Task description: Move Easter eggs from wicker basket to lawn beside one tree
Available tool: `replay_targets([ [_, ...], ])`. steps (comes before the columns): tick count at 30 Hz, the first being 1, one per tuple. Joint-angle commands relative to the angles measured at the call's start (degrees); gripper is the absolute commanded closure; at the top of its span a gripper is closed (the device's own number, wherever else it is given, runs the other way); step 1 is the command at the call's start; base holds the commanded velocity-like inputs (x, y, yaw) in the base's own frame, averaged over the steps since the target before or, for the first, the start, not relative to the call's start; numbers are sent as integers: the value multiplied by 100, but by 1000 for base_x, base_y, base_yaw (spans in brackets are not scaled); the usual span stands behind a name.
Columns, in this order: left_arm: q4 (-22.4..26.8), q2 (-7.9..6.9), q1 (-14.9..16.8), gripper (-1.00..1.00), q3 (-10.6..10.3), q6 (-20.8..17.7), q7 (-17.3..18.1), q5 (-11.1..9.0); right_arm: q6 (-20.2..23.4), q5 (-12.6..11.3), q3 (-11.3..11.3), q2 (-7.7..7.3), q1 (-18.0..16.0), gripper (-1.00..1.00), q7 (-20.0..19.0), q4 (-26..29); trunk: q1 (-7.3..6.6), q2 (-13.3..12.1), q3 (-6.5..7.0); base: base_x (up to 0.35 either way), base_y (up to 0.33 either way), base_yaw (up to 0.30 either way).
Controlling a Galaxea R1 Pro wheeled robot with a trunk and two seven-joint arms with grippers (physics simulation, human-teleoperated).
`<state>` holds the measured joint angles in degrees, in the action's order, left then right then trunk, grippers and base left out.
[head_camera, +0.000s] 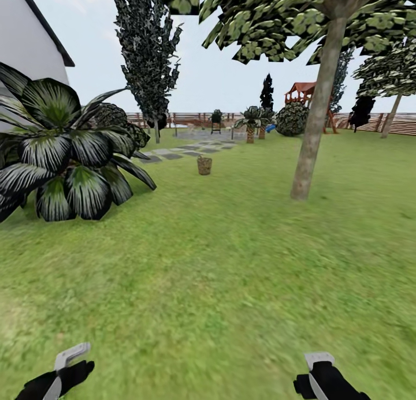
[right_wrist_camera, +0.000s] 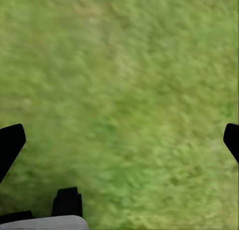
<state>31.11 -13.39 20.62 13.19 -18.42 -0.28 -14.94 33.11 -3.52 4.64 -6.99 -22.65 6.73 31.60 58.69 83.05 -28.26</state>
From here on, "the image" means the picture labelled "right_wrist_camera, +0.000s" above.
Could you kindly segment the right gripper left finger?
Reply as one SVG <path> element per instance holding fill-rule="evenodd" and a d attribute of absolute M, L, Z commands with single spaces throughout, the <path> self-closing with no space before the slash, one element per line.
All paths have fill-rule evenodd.
<path fill-rule="evenodd" d="M 0 129 L 0 183 L 26 143 L 22 124 Z"/>

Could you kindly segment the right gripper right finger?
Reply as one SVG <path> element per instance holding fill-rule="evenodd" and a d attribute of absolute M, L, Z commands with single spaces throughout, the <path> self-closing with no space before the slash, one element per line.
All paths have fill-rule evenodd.
<path fill-rule="evenodd" d="M 239 125 L 228 123 L 223 141 L 239 163 Z"/>

